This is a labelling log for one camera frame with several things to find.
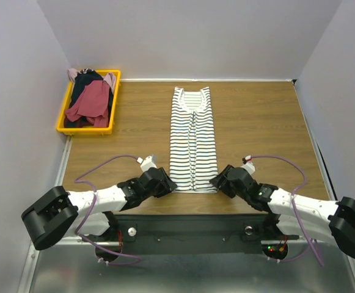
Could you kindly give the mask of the black white striped tank top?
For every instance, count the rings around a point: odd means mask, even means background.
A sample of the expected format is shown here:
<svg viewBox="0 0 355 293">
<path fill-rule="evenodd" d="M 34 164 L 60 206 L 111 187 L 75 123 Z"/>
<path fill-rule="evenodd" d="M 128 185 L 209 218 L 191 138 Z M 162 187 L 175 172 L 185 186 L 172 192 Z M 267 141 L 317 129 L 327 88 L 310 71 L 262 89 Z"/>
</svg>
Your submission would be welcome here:
<svg viewBox="0 0 355 293">
<path fill-rule="evenodd" d="M 170 119 L 169 177 L 177 192 L 215 194 L 218 175 L 210 88 L 196 92 L 176 87 Z"/>
</svg>

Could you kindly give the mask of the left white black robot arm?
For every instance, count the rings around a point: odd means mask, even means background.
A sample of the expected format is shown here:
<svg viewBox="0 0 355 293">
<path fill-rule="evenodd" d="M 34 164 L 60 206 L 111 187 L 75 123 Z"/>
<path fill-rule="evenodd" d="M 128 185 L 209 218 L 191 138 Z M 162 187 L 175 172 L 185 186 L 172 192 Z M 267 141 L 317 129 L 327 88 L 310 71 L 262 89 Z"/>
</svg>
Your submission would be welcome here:
<svg viewBox="0 0 355 293">
<path fill-rule="evenodd" d="M 116 223 L 91 215 L 126 211 L 138 207 L 150 197 L 160 198 L 177 188 L 163 168 L 151 167 L 132 178 L 97 191 L 72 192 L 55 186 L 21 215 L 36 250 L 45 250 L 65 237 L 79 234 L 100 236 L 109 241 L 116 237 Z"/>
</svg>

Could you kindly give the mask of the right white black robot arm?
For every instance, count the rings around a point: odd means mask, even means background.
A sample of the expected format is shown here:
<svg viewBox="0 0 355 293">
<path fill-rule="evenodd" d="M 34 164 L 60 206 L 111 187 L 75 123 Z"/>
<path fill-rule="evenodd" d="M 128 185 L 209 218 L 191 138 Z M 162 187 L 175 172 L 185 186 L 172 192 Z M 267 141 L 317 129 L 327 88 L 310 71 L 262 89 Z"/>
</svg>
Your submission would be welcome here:
<svg viewBox="0 0 355 293">
<path fill-rule="evenodd" d="M 355 259 L 355 199 L 331 201 L 292 195 L 256 182 L 246 167 L 231 165 L 210 183 L 228 197 L 240 197 L 255 210 L 273 215 L 263 222 L 266 236 L 303 236 L 331 244 Z"/>
</svg>

